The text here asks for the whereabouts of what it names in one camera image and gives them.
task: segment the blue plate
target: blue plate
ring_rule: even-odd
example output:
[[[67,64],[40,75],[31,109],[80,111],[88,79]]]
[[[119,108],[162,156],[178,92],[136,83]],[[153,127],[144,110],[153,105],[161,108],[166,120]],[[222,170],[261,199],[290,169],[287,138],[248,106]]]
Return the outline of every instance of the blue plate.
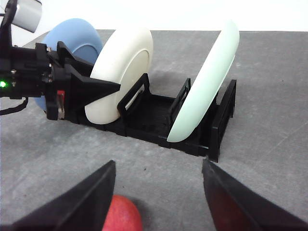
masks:
[[[95,63],[103,44],[99,34],[87,21],[79,18],[66,20],[52,29],[44,38],[52,50],[57,50],[58,41],[62,41],[77,57]],[[34,98],[37,105],[46,111],[45,97]]]

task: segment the white plate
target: white plate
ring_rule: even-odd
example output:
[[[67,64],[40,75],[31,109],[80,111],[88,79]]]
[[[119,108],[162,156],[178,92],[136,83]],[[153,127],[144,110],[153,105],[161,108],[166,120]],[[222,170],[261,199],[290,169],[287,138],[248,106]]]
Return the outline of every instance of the white plate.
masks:
[[[180,142],[193,132],[216,96],[233,62],[240,40],[239,30],[229,21],[219,34],[168,135]]]
[[[112,34],[95,62],[90,78],[119,83],[121,87],[119,91],[85,106],[91,123],[108,124],[120,117],[117,104],[142,74],[148,72],[152,54],[153,38],[148,29],[123,28]]]

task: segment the cable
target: cable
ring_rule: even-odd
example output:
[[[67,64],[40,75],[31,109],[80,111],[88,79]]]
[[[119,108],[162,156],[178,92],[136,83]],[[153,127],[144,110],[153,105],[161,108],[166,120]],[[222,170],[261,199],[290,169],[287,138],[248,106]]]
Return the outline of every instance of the cable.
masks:
[[[8,115],[11,113],[15,113],[15,112],[20,112],[21,110],[25,109],[27,107],[28,104],[28,97],[26,97],[26,99],[23,101],[22,104],[16,106],[16,107],[10,107],[4,110],[0,110],[0,116],[2,115]]]

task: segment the black plastic part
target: black plastic part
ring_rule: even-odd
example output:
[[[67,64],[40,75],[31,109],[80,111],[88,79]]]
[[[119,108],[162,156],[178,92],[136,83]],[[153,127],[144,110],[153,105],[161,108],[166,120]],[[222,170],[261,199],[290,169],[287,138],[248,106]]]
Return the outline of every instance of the black plastic part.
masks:
[[[12,225],[11,231],[101,231],[112,200],[116,164],[109,161],[74,188]]]
[[[134,103],[126,110],[127,103],[142,86],[144,86],[144,90],[138,94]],[[89,122],[84,108],[76,110],[65,119],[99,130],[112,131],[118,135],[157,143],[162,147],[175,148],[188,154],[208,155],[211,160],[217,162],[224,131],[229,117],[233,116],[236,80],[230,82],[221,104],[216,103],[215,97],[194,132],[187,139],[176,143],[167,142],[167,137],[190,90],[190,79],[185,81],[176,98],[153,95],[150,93],[149,86],[148,75],[145,73],[117,105],[121,117],[113,123],[97,125]]]
[[[308,224],[241,184],[209,160],[204,189],[218,231],[308,231]]]

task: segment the green led light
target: green led light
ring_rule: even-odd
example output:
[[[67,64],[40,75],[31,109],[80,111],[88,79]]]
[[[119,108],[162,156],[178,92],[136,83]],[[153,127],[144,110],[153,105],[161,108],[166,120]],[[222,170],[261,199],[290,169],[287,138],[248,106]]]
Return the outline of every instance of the green led light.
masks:
[[[7,83],[6,83],[6,82],[0,81],[0,87],[1,87],[1,88],[4,88],[4,87],[6,87],[6,86],[7,86]]]

